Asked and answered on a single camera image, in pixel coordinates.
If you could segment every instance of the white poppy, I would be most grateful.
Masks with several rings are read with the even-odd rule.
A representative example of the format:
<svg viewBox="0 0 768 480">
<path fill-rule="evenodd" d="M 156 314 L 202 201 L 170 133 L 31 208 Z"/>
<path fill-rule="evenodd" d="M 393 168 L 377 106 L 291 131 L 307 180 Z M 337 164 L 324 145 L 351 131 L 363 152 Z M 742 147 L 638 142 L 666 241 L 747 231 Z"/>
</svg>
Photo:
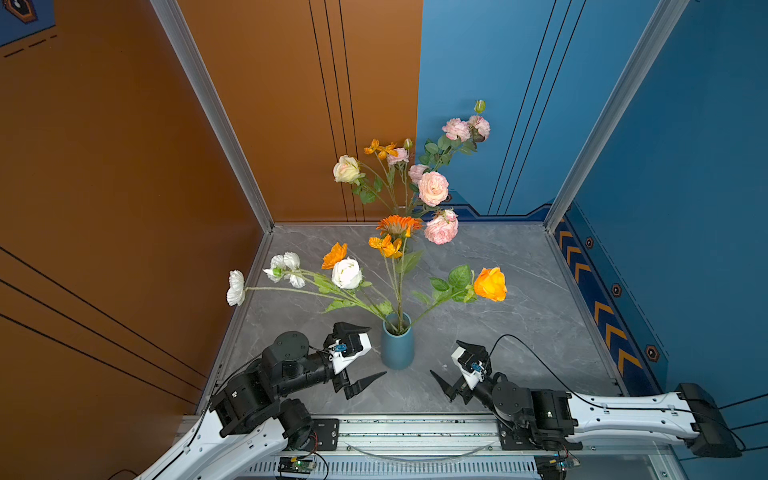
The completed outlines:
<svg viewBox="0 0 768 480">
<path fill-rule="evenodd" d="M 243 305 L 245 300 L 245 277 L 243 272 L 232 270 L 230 272 L 230 289 L 227 290 L 227 303 L 230 306 Z"/>
</svg>

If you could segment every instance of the metal vent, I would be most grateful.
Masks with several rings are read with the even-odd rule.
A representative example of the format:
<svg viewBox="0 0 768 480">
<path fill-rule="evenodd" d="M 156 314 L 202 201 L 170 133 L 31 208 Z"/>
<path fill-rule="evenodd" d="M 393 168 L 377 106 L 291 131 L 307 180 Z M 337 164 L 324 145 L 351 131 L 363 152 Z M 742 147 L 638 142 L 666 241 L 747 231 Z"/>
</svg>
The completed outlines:
<svg viewBox="0 0 768 480">
<path fill-rule="evenodd" d="M 531 456 L 490 456 L 468 458 L 459 462 L 421 462 L 415 464 L 388 462 L 375 458 L 359 456 L 327 457 L 330 472 L 328 480 L 347 480 L 361 478 L 536 478 L 538 471 Z M 244 476 L 274 478 L 279 458 L 271 462 L 259 462 L 244 472 Z M 310 478 L 322 478 L 326 466 L 318 461 L 317 470 Z"/>
</svg>

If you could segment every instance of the wire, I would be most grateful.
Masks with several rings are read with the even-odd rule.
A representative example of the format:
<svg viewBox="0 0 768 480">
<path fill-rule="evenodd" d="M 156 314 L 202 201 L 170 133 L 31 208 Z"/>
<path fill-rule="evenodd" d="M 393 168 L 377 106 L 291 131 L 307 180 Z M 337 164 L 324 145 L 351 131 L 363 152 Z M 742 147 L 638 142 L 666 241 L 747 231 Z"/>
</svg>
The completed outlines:
<svg viewBox="0 0 768 480">
<path fill-rule="evenodd" d="M 122 470 L 117 470 L 115 473 L 110 475 L 109 478 L 107 478 L 107 480 L 112 480 L 116 476 L 120 475 L 122 472 L 128 472 L 128 473 L 132 474 L 134 477 L 138 477 L 139 476 L 139 474 L 134 472 L 133 470 L 129 470 L 127 468 L 123 468 Z"/>
<path fill-rule="evenodd" d="M 581 395 L 579 395 L 578 393 L 576 393 L 576 392 L 575 392 L 575 391 L 574 391 L 574 390 L 573 390 L 571 387 L 569 387 L 569 386 L 565 385 L 565 382 L 563 382 L 563 381 L 560 379 L 560 377 L 559 377 L 559 376 L 558 376 L 558 375 L 557 375 L 555 372 L 553 372 L 553 371 L 552 371 L 552 369 L 551 369 L 551 368 L 549 368 L 549 366 L 547 366 L 547 364 L 544 362 L 544 360 L 542 360 L 542 359 L 541 359 L 541 357 L 539 357 L 538 355 L 536 355 L 536 352 L 534 352 L 534 351 L 531 349 L 531 347 L 530 347 L 530 346 L 526 345 L 526 344 L 525 344 L 525 342 L 523 342 L 522 340 L 520 340 L 520 339 L 519 339 L 517 336 L 515 336 L 515 335 L 512 335 L 511 333 L 505 333 L 504 335 L 502 335 L 502 336 L 500 336 L 500 337 L 498 337 L 498 338 L 496 339 L 496 343 L 494 343 L 494 344 L 493 344 L 493 347 L 491 348 L 491 353 L 489 353 L 489 354 L 488 354 L 488 358 L 489 358 L 489 359 L 491 358 L 491 354 L 493 353 L 494 349 L 496 348 L 496 345 L 498 345 L 498 342 L 499 342 L 499 340 L 503 339 L 503 338 L 504 338 L 504 337 L 506 337 L 506 336 L 510 336 L 510 337 L 512 337 L 513 339 L 515 339 L 515 340 L 517 340 L 518 342 L 520 342 L 520 344 L 522 344 L 522 345 L 523 345 L 523 346 L 524 346 L 526 349 L 528 349 L 528 351 L 529 351 L 529 352 L 530 352 L 530 353 L 531 353 L 531 354 L 532 354 L 534 357 L 536 357 L 536 359 L 537 359 L 539 362 L 541 362 L 541 364 L 544 366 L 544 368 L 546 368 L 546 369 L 547 369 L 547 370 L 548 370 L 548 371 L 549 371 L 549 372 L 552 374 L 552 376 L 553 376 L 553 377 L 555 377 L 555 378 L 557 379 L 557 381 L 558 381 L 558 382 L 560 382 L 560 384 L 562 384 L 562 385 L 563 385 L 563 387 L 565 387 L 565 389 L 566 389 L 566 390 L 568 390 L 568 391 L 569 391 L 569 392 L 570 392 L 572 395 L 576 396 L 578 399 L 580 399 L 580 400 L 581 400 L 582 402 L 584 402 L 584 403 L 587 403 L 588 405 L 592 405 L 592 406 L 598 407 L 599 409 L 604 409 L 604 410 L 653 410 L 653 411 L 657 411 L 657 410 L 660 410 L 660 411 L 662 411 L 662 412 L 666 412 L 667 410 L 669 410 L 669 409 L 662 409 L 661 407 L 656 407 L 656 408 L 651 408 L 651 409 L 645 409 L 645 408 L 641 408 L 641 407 L 613 407 L 613 406 L 612 406 L 612 407 L 608 407 L 608 406 L 598 405 L 597 403 L 593 403 L 593 402 L 590 402 L 589 400 L 585 399 L 584 397 L 582 397 Z M 714 423 L 716 423 L 716 424 L 720 425 L 721 427 L 723 427 L 724 429 L 726 429 L 726 430 L 727 430 L 727 431 L 728 431 L 728 432 L 729 432 L 731 435 L 733 435 L 734 437 L 736 437 L 736 439 L 739 441 L 739 443 L 741 443 L 741 447 L 742 447 L 742 448 L 741 448 L 741 452 L 744 452 L 744 451 L 746 451 L 746 443 L 744 443 L 744 441 L 741 439 L 741 437 L 739 437 L 739 436 L 738 436 L 738 435 L 737 435 L 737 434 L 736 434 L 736 433 L 735 433 L 733 430 L 729 429 L 729 428 L 728 428 L 728 426 L 727 426 L 727 425 L 725 425 L 725 424 L 723 424 L 722 422 L 719 422 L 718 420 L 716 420 L 716 419 L 713 419 L 712 417 L 709 417 L 709 416 L 707 416 L 707 415 L 704 415 L 704 414 L 702 414 L 702 413 L 691 412 L 690 410 L 686 410 L 686 409 L 675 409 L 675 411 L 676 411 L 676 412 L 686 412 L 686 413 L 690 413 L 691 415 L 698 415 L 698 416 L 699 416 L 699 417 L 701 417 L 701 418 L 704 418 L 704 419 L 710 420 L 711 422 L 714 422 Z"/>
</svg>

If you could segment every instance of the orange chevron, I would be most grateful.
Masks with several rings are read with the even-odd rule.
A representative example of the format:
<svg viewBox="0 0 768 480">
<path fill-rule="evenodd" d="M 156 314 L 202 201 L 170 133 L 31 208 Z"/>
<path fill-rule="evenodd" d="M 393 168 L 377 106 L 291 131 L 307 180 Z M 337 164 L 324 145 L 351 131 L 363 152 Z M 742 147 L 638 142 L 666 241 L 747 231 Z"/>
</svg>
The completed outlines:
<svg viewBox="0 0 768 480">
<path fill-rule="evenodd" d="M 560 232 L 560 250 L 563 250 L 563 237 L 573 237 L 574 234 L 566 232 L 565 230 Z"/>
<path fill-rule="evenodd" d="M 570 266 L 571 265 L 571 253 L 581 253 L 581 250 L 579 250 L 576 247 L 568 247 L 566 249 L 566 251 L 568 252 L 568 257 L 566 258 L 566 261 L 568 262 L 568 265 Z"/>
<path fill-rule="evenodd" d="M 627 339 L 627 334 L 616 328 L 615 326 L 606 323 L 605 324 L 605 345 L 608 347 L 608 349 L 611 349 L 611 334 L 615 333 L 616 335 L 619 335 L 623 339 Z"/>
<path fill-rule="evenodd" d="M 576 277 L 576 283 L 578 283 L 578 272 L 579 270 L 586 270 L 588 272 L 591 272 L 592 269 L 589 267 L 589 265 L 584 265 L 583 263 L 576 262 L 576 272 L 574 276 Z"/>
<path fill-rule="evenodd" d="M 612 308 L 610 308 L 608 305 L 600 302 L 594 303 L 594 322 L 597 325 L 600 325 L 600 321 L 598 320 L 598 317 L 600 316 L 600 310 L 603 310 L 604 312 L 608 312 L 611 315 L 614 315 L 614 311 Z"/>
<path fill-rule="evenodd" d="M 621 376 L 624 376 L 624 360 L 629 360 L 630 362 L 637 365 L 639 369 L 643 368 L 643 366 L 640 364 L 640 360 L 634 358 L 632 355 L 626 353 L 622 349 L 619 349 L 619 373 Z"/>
</svg>

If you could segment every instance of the pink rose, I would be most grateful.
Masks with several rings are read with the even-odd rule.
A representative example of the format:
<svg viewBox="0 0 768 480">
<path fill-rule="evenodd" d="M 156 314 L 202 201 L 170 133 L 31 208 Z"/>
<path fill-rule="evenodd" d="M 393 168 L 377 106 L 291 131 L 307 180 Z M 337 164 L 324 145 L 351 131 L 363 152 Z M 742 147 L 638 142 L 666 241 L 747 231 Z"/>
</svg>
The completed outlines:
<svg viewBox="0 0 768 480">
<path fill-rule="evenodd" d="M 469 118 L 469 126 L 476 128 L 478 133 L 486 139 L 491 134 L 491 124 L 480 115 L 472 115 Z"/>
<path fill-rule="evenodd" d="M 467 141 L 472 136 L 469 132 L 469 124 L 462 121 L 461 118 L 452 118 L 448 120 L 448 123 L 442 128 L 445 132 L 445 136 L 451 140 L 461 138 L 462 141 Z"/>
<path fill-rule="evenodd" d="M 432 243 L 443 245 L 453 240 L 458 233 L 458 220 L 453 210 L 438 212 L 435 218 L 427 223 L 424 236 Z"/>
<path fill-rule="evenodd" d="M 419 180 L 419 198 L 430 207 L 448 198 L 448 180 L 437 172 L 428 172 Z"/>
<path fill-rule="evenodd" d="M 386 163 L 388 163 L 390 167 L 396 164 L 397 162 L 408 163 L 408 151 L 405 148 L 396 148 L 395 152 L 397 152 L 397 156 L 395 155 L 386 156 Z"/>
<path fill-rule="evenodd" d="M 419 184 L 419 180 L 422 179 L 422 175 L 424 174 L 424 170 L 429 168 L 429 165 L 411 165 L 410 170 L 408 170 L 408 176 L 411 177 L 411 182 L 414 184 Z"/>
</svg>

